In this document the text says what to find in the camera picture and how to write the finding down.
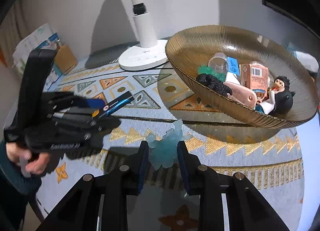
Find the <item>person's left hand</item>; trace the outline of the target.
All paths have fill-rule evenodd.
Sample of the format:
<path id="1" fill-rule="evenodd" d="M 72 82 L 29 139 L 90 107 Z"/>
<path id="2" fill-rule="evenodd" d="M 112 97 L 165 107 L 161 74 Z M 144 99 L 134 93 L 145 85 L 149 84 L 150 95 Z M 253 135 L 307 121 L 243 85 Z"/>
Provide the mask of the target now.
<path id="1" fill-rule="evenodd" d="M 17 143 L 6 143 L 5 148 L 7 157 L 12 163 L 21 166 L 20 159 L 26 160 L 27 164 L 24 166 L 24 170 L 30 174 L 42 174 L 50 160 L 48 153 L 40 153 L 36 159 L 31 160 L 33 153 L 20 147 Z"/>

